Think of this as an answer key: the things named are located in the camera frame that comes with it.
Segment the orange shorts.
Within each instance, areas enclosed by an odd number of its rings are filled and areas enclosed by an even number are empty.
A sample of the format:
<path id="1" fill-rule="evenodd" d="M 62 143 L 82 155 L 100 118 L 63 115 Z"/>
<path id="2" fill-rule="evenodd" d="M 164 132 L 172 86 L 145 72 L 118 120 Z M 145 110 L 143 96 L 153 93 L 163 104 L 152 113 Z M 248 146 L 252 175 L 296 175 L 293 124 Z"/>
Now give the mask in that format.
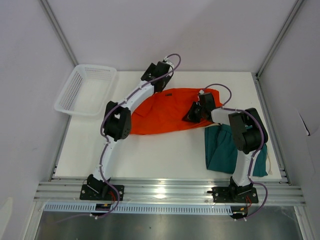
<path id="1" fill-rule="evenodd" d="M 199 92 L 199 88 L 171 88 L 148 97 L 131 114 L 130 133 L 156 135 L 211 125 L 205 119 L 199 123 L 183 121 Z"/>

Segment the green shorts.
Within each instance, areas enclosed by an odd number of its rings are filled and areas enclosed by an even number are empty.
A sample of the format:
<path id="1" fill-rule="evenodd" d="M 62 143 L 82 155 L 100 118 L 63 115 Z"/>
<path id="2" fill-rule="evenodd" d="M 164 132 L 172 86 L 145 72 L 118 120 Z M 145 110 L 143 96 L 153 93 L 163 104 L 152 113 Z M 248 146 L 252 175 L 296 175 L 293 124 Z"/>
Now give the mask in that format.
<path id="1" fill-rule="evenodd" d="M 238 149 L 229 125 L 213 125 L 204 129 L 205 166 L 207 170 L 233 174 Z"/>

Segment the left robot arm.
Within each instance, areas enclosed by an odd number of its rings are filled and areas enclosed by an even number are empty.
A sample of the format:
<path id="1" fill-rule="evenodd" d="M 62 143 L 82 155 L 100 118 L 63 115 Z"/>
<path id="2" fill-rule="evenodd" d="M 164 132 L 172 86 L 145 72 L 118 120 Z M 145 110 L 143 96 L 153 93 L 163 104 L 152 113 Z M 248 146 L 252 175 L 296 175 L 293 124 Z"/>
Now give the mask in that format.
<path id="1" fill-rule="evenodd" d="M 110 178 L 113 175 L 121 143 L 132 129 L 132 113 L 144 100 L 162 92 L 173 76 L 174 65 L 164 59 L 151 63 L 140 78 L 137 87 L 120 102 L 109 101 L 106 105 L 100 133 L 106 139 L 99 163 L 83 185 L 80 198 L 104 200 L 111 191 Z"/>

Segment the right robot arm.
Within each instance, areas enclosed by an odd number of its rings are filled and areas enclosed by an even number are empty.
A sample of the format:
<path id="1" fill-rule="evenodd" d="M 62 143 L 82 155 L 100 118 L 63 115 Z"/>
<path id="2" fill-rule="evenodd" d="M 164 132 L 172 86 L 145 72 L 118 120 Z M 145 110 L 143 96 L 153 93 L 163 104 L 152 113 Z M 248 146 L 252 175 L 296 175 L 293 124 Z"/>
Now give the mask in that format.
<path id="1" fill-rule="evenodd" d="M 253 189 L 251 174 L 256 163 L 256 155 L 268 141 L 268 134 L 257 110 L 218 107 L 213 94 L 201 90 L 198 93 L 198 101 L 192 103 L 182 120 L 190 123 L 207 120 L 230 126 L 232 139 L 237 148 L 237 160 L 235 171 L 230 178 L 228 196 L 234 202 L 245 198 Z"/>

